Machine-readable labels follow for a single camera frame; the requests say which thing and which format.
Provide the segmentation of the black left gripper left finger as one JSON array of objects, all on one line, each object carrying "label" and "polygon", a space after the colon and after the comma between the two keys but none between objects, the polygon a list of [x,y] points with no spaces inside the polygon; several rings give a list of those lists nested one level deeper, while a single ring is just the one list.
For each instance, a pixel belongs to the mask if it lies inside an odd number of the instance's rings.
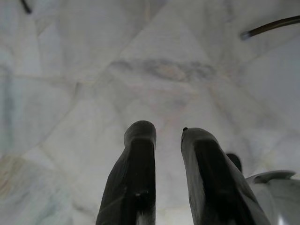
[{"label": "black left gripper left finger", "polygon": [[153,225],[156,222],[156,129],[145,120],[124,133],[124,150],[106,182],[97,225]]}]

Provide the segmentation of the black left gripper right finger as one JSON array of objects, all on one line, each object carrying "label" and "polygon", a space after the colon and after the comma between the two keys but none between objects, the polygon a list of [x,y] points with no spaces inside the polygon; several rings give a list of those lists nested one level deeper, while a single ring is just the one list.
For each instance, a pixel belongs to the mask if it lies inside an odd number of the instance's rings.
[{"label": "black left gripper right finger", "polygon": [[246,179],[214,135],[185,127],[181,153],[195,225],[270,224]]}]

